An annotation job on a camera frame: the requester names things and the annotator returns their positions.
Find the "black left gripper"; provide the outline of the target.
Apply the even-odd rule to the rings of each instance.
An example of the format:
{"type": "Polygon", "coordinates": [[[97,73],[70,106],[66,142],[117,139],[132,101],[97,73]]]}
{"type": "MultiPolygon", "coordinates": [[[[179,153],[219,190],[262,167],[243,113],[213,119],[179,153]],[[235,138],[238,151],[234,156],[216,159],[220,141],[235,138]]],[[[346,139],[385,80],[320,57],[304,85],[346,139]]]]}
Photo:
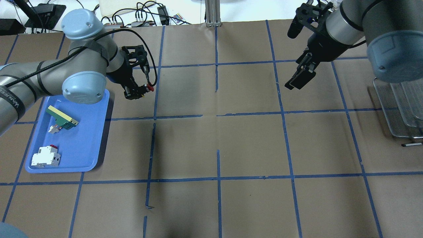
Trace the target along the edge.
{"type": "Polygon", "coordinates": [[[124,96],[128,100],[143,98],[147,93],[147,86],[138,86],[133,77],[133,69],[125,58],[122,65],[112,72],[112,82],[121,85],[124,90],[124,96]]]}

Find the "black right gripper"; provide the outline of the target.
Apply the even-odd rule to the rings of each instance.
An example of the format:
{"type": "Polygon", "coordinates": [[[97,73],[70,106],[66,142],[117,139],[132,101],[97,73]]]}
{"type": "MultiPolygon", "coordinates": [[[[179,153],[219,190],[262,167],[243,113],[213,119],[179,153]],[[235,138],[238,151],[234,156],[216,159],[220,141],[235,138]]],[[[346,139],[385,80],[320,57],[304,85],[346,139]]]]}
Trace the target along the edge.
{"type": "Polygon", "coordinates": [[[285,83],[289,90],[301,90],[315,76],[314,70],[322,62],[331,62],[340,56],[340,42],[330,35],[313,33],[307,46],[296,60],[297,72],[285,83]]]}

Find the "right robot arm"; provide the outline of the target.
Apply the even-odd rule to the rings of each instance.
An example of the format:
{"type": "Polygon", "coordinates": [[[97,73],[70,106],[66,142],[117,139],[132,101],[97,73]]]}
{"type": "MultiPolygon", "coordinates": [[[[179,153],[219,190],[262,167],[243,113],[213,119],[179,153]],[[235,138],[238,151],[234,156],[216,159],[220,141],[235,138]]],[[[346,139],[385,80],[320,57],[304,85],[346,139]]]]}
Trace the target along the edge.
{"type": "Polygon", "coordinates": [[[285,87],[302,89],[315,77],[320,63],[334,61],[363,44],[379,80],[422,79],[422,6],[421,0],[343,0],[337,7],[332,2],[303,3],[287,36],[295,39],[304,27],[313,34],[285,87]]]}

